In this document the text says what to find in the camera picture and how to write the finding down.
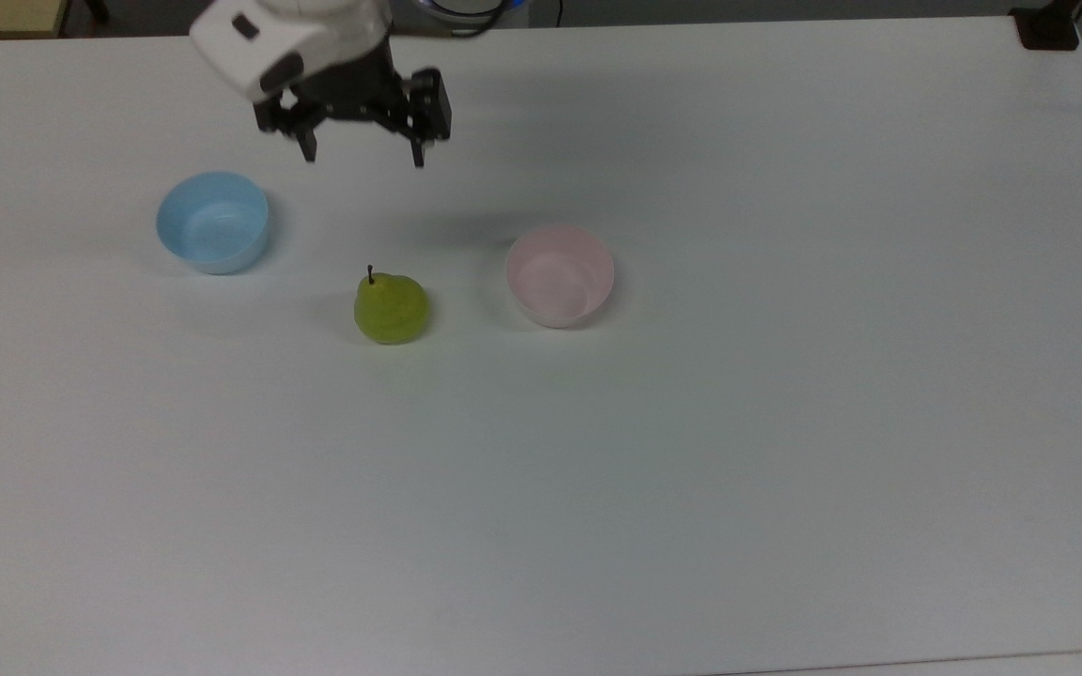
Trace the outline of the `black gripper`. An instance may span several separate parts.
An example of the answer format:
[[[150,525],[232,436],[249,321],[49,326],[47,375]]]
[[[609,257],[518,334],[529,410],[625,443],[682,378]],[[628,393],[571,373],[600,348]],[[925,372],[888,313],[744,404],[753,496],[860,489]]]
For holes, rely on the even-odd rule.
[[[425,153],[451,138],[452,107],[437,68],[400,77],[390,50],[373,50],[357,59],[327,66],[289,87],[296,102],[283,107],[280,96],[255,102],[258,128],[295,140],[306,162],[317,161],[315,129],[325,112],[374,111],[380,127],[408,140],[412,162],[425,165]]]

